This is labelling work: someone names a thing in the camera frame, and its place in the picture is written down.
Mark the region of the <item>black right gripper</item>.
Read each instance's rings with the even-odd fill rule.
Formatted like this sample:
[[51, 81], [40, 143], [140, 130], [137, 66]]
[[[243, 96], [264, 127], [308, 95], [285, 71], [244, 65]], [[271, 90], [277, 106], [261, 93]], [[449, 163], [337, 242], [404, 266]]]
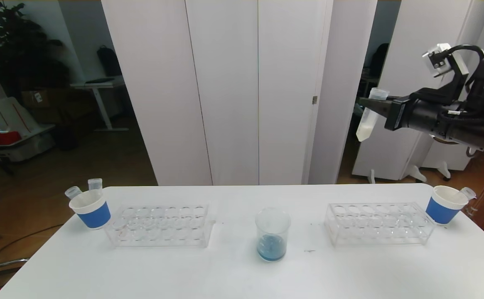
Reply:
[[359, 97], [363, 111], [367, 109], [386, 117], [385, 129], [395, 131], [410, 128], [421, 132], [431, 132], [438, 122], [437, 115], [442, 106], [413, 96], [388, 96], [385, 100]]

